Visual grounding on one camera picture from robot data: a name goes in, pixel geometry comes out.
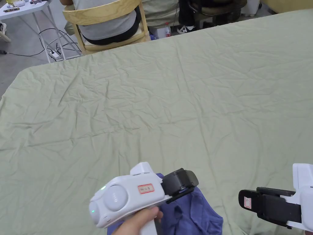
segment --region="chair backrest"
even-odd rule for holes
[[[91,25],[97,23],[103,23],[109,20],[113,20],[129,14],[132,12],[137,6],[139,6],[140,14],[141,14],[141,24],[143,27],[142,33],[136,34],[130,39],[127,39],[123,42],[112,43],[109,45],[88,45],[84,44],[82,39],[82,35],[78,28],[78,25]],[[65,19],[72,23],[75,36],[77,37],[77,42],[83,54],[90,54],[97,51],[108,50],[115,47],[137,43],[137,42],[144,42],[149,41],[149,31],[146,22],[146,17],[142,5],[141,0],[117,0],[115,2],[99,6],[93,7],[83,10],[73,10],[72,6],[66,6],[63,10],[63,15]]]
[[[126,15],[132,12],[140,3],[141,0],[117,0],[103,6],[74,11],[65,7],[63,15],[67,21],[73,24],[91,25]]]

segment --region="blue cloth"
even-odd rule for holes
[[[209,205],[197,187],[170,204],[160,206],[164,216],[161,226],[164,235],[222,235],[223,218]],[[122,224],[108,227],[108,235]]]

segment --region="plastic bottle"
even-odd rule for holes
[[[168,26],[168,22],[166,22],[165,24],[166,24],[166,27],[165,27],[165,36],[166,36],[166,37],[170,37],[170,36],[172,36],[172,34],[171,34],[171,28]]]

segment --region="white shoe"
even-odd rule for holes
[[[7,30],[7,24],[0,22],[0,31],[5,35],[6,30]]]
[[[196,31],[196,27],[195,26],[185,26],[184,25],[180,29],[177,28],[177,32],[179,34],[186,34],[186,33],[193,32],[193,31]]]

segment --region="white label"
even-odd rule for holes
[[[244,207],[251,209],[251,198],[244,197]]]
[[[154,192],[154,187],[152,184],[139,185],[138,190],[140,194],[151,193],[151,192]]]

